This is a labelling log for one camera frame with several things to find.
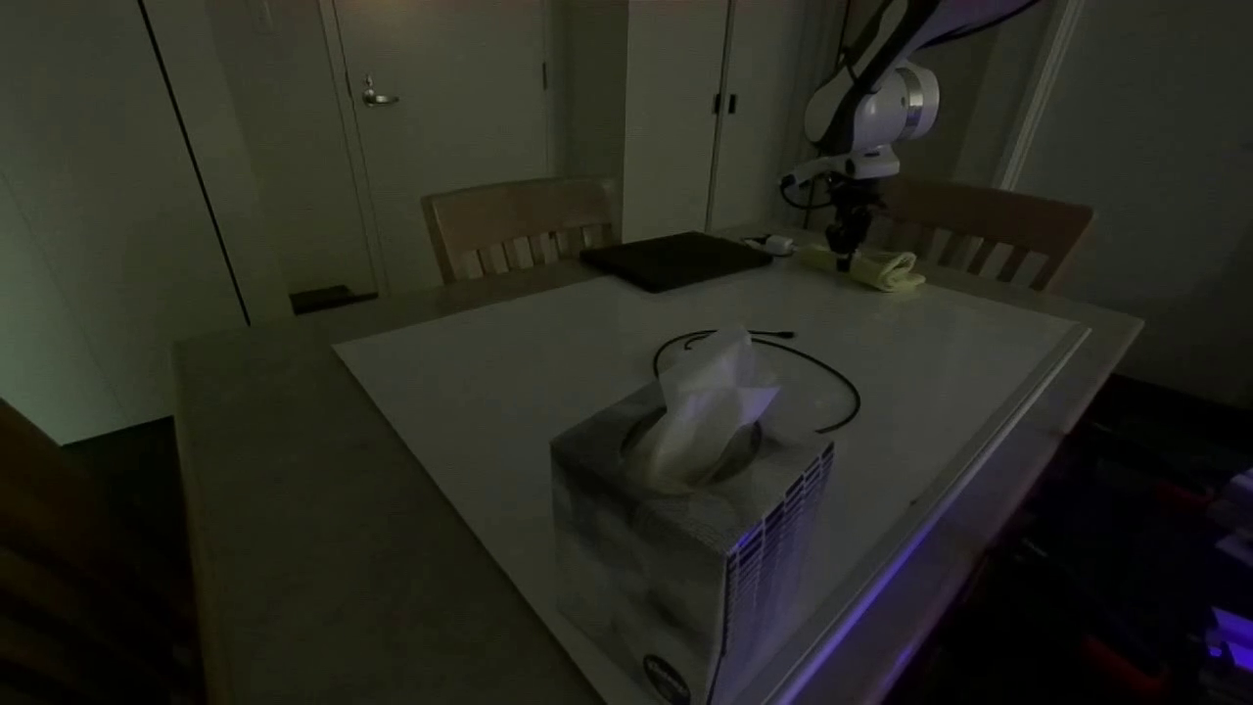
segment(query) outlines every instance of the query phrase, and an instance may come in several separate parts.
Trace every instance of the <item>white table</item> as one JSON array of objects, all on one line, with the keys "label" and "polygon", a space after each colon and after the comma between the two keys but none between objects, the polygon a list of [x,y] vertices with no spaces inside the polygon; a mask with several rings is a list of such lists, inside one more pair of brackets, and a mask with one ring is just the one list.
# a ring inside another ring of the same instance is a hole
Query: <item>white table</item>
[{"label": "white table", "polygon": [[[179,349],[179,452],[219,703],[591,703],[329,349],[581,277],[561,265]],[[875,697],[892,683],[1140,331],[1059,298],[1017,301],[1082,323],[1087,338],[997,419],[974,474],[847,585],[843,620],[821,628],[821,654],[787,673],[787,697]]]}]

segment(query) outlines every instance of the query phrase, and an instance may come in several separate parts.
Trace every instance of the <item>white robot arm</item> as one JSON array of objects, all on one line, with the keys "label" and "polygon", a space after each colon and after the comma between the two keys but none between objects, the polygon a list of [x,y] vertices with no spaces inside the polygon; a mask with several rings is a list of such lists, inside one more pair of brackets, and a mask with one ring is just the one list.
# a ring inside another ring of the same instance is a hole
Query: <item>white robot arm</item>
[{"label": "white robot arm", "polygon": [[910,63],[932,45],[995,28],[1039,0],[880,0],[860,34],[843,46],[843,63],[808,103],[803,124],[816,161],[785,177],[791,188],[832,186],[837,222],[832,248],[855,250],[877,204],[875,186],[899,173],[892,152],[906,139],[926,139],[940,113],[940,84]]}]

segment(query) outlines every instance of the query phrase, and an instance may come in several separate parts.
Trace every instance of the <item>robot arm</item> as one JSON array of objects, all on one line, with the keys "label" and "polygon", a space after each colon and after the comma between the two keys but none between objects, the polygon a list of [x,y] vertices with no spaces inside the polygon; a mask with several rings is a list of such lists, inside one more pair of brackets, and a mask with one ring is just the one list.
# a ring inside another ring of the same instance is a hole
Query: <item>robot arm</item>
[{"label": "robot arm", "polygon": [[843,173],[849,182],[884,182],[899,173],[892,140],[926,139],[940,113],[940,84],[910,63],[932,45],[948,45],[1003,25],[1035,0],[880,0],[833,77],[808,103],[808,139],[819,166],[808,173]]}]

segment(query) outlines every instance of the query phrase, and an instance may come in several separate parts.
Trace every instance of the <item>white door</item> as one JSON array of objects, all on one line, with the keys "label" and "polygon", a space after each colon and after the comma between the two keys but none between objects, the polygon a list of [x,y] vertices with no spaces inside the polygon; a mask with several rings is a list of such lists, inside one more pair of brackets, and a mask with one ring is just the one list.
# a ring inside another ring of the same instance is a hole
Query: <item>white door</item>
[{"label": "white door", "polygon": [[778,222],[778,177],[798,132],[808,0],[734,0],[726,116],[718,124],[710,227]]},{"label": "white door", "polygon": [[264,188],[286,294],[325,287],[375,294],[346,145],[346,84],[329,63],[320,8],[313,0],[212,0],[205,16]]},{"label": "white door", "polygon": [[730,0],[631,0],[624,237],[704,231]]},{"label": "white door", "polygon": [[8,0],[0,93],[0,396],[59,442],[169,414],[244,311],[136,5]]},{"label": "white door", "polygon": [[554,177],[547,0],[338,0],[386,289],[435,287],[424,195]]}]

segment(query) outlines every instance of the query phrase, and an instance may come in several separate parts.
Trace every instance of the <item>wooden chair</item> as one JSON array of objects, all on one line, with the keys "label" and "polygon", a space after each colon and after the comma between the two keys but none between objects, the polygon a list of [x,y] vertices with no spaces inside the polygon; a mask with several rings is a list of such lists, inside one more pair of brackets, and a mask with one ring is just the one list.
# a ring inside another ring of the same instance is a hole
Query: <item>wooden chair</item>
[{"label": "wooden chair", "polygon": [[604,188],[591,182],[518,182],[428,195],[428,231],[444,284],[492,277],[616,244]]},{"label": "wooden chair", "polygon": [[880,195],[875,248],[918,250],[926,272],[962,272],[1027,289],[1053,289],[1094,221],[1082,204],[911,177],[889,182]]},{"label": "wooden chair", "polygon": [[0,703],[199,703],[191,598],[0,398]]}]

